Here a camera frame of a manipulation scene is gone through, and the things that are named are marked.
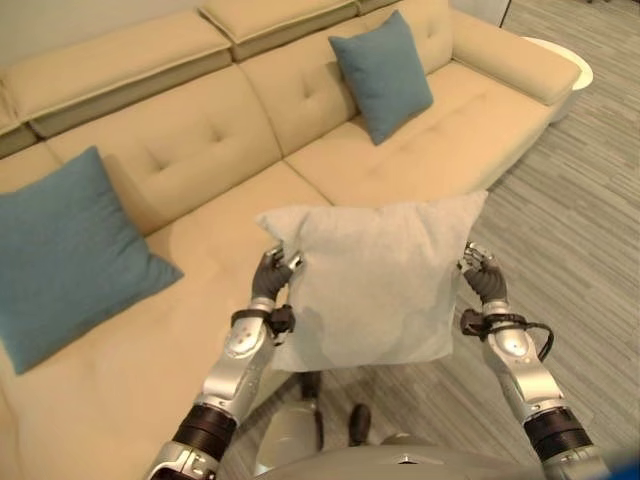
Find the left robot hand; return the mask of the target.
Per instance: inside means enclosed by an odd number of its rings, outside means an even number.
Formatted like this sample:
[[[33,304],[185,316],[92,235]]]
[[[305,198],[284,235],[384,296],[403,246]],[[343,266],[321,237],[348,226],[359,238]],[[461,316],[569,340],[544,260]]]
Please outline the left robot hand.
[[[251,300],[275,301],[302,263],[300,251],[286,258],[282,244],[264,252],[252,279]]]

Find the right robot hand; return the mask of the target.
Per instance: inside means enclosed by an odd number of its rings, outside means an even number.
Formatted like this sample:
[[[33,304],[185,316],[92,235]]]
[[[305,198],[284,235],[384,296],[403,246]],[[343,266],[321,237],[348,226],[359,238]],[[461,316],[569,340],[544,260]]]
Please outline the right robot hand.
[[[507,302],[507,283],[495,255],[474,241],[465,245],[458,269],[482,304]]]

